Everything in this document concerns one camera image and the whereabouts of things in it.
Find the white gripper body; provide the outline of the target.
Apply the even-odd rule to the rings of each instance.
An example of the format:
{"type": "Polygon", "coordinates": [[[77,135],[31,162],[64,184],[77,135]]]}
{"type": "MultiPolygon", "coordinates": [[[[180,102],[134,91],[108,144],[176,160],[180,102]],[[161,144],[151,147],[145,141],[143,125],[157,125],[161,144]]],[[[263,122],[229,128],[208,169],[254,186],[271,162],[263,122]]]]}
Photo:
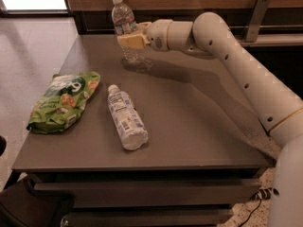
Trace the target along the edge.
{"type": "Polygon", "coordinates": [[[153,50],[162,52],[169,51],[168,31],[171,23],[172,20],[160,19],[149,25],[147,38],[153,50]]]}

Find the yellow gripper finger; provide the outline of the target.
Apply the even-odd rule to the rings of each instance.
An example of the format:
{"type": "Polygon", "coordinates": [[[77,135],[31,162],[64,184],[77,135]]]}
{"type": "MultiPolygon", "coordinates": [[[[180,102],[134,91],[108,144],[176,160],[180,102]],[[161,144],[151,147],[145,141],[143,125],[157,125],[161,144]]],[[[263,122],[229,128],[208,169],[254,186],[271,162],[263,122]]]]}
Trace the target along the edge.
{"type": "Polygon", "coordinates": [[[117,40],[122,47],[144,49],[150,44],[150,41],[143,33],[131,33],[118,36],[117,40]]]}
{"type": "Polygon", "coordinates": [[[146,34],[152,22],[142,22],[136,24],[136,29],[139,33],[146,34]]]}

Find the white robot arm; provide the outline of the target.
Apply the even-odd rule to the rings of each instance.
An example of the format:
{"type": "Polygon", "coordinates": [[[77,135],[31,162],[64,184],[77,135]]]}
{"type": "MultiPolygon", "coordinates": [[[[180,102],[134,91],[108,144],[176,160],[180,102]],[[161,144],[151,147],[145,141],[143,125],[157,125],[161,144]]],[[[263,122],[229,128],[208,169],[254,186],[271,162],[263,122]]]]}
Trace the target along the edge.
{"type": "Polygon", "coordinates": [[[193,22],[157,20],[119,35],[124,47],[181,51],[218,59],[240,86],[262,126],[281,147],[276,161],[268,227],[302,227],[303,101],[236,40],[221,16],[199,15],[193,22]]]}

